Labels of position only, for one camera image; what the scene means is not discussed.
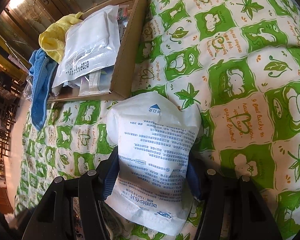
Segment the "fabric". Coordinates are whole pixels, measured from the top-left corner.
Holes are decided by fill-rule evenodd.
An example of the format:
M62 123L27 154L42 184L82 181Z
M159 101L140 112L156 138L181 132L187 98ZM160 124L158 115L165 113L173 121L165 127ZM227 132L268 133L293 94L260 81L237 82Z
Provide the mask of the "fabric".
M35 50L29 62L32 65L29 75L33 77L31 119L36 129L41 130L46 120L51 76L57 63L42 49Z
M77 14L63 16L39 35L41 49L59 64L65 51L66 32L72 25L82 22L79 19L82 14L82 12L78 12Z
M295 5L290 0L148 2L132 94L157 91L180 110L197 104L202 127L193 150L224 176L250 175L283 239L292 239L300 230L300 16ZM39 133L28 120L17 211L37 204L54 176L77 177L108 158L105 153L113 146L106 140L106 113L115 103L54 105ZM202 210L194 201L176 237L118 216L121 239L191 240Z

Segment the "floor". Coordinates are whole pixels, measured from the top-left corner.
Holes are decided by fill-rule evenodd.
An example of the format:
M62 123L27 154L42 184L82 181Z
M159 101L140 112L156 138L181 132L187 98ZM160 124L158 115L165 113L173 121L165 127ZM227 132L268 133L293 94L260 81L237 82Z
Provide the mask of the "floor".
M11 151L8 153L9 157L4 157L8 197L13 209L14 197L17 193L21 174L20 165L23 153L22 130L23 125L26 122L30 104L31 102L25 100L23 97L21 98L20 108L17 112L17 121L11 131Z

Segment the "metal screw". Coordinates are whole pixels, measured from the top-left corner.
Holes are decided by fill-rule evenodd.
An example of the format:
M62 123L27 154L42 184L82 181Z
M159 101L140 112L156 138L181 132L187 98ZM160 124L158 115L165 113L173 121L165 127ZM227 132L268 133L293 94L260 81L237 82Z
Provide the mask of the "metal screw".
M88 171L88 175L89 176L93 176L93 175L96 175L97 174L97 171L96 170L89 170Z
M242 179L243 181L245 181L245 182L250 181L250 177L247 176L247 175L243 175L243 176L241 177L241 179Z
M55 179L54 179L54 182L55 183L60 183L62 181L62 177L56 177Z
M215 171L214 169L208 169L208 170L207 170L207 173L208 173L209 175L215 175L215 174L216 174L216 171Z

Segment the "white paper package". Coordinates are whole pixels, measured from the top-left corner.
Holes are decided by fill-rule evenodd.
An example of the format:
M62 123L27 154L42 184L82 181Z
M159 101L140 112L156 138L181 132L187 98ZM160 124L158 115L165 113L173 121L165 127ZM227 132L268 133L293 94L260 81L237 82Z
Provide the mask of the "white paper package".
M66 47L52 87L114 65L119 47L119 6L108 5L66 33Z
M193 201L186 171L200 124L196 105L181 112L157 92L112 106L106 129L120 172L105 202L132 222L177 235Z

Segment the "blue triangle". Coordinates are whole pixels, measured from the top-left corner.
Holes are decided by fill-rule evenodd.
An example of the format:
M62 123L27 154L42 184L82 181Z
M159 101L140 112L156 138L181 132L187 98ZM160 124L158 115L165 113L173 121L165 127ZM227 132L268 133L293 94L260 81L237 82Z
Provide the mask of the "blue triangle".
M159 107L157 104L155 104L155 105L151 106L150 108L156 108L156 109L160 109L160 107Z

